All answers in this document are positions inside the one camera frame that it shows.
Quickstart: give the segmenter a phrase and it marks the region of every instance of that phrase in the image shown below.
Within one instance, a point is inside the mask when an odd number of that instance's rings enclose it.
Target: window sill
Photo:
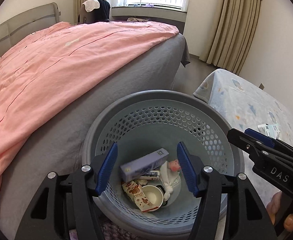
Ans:
[[[121,6],[121,7],[112,7],[111,11],[112,16],[131,16],[135,15],[136,17],[156,17],[169,19],[179,22],[184,22],[186,20],[186,12],[181,11],[177,8],[168,8],[168,7],[134,7],[134,6]]]

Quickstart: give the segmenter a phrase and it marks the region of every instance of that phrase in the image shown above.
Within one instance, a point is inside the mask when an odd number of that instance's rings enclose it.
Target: hand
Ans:
[[[272,224],[275,223],[275,215],[280,209],[280,201],[282,197],[282,192],[275,193],[274,196],[272,197],[272,200],[268,205],[266,206],[266,211],[268,212]],[[284,228],[292,232],[293,231],[293,214],[289,215],[286,220],[284,221]]]

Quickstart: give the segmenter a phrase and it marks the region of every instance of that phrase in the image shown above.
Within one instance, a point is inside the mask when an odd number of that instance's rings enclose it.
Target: floor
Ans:
[[[176,73],[174,79],[173,90],[188,95],[192,95],[193,92],[201,85],[203,80],[210,75],[216,67],[209,65],[203,61],[191,58],[185,68],[182,64]]]

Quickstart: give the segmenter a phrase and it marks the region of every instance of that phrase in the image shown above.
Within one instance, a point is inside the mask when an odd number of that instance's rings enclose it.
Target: purple box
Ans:
[[[160,167],[168,158],[168,151],[161,148],[139,159],[120,166],[121,177],[124,182],[129,182]]]

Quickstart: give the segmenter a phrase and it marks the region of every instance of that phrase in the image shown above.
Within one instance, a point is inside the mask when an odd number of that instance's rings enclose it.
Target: blue gripper pad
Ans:
[[[195,197],[199,194],[197,186],[197,175],[189,159],[189,153],[183,143],[179,142],[176,148],[177,159],[183,171],[183,176],[187,184],[188,190],[193,193]]]
[[[111,176],[111,172],[113,170],[114,164],[117,161],[117,157],[118,157],[118,145],[116,143],[113,143],[98,173],[98,179],[97,179],[97,185],[95,187],[95,191],[99,196],[107,188],[107,185]]]
[[[274,148],[275,144],[272,142],[272,138],[259,133],[251,128],[247,128],[244,131],[245,134],[250,135],[251,137],[255,138],[256,140],[260,141],[261,143],[263,143],[265,146],[270,147],[270,148]]]

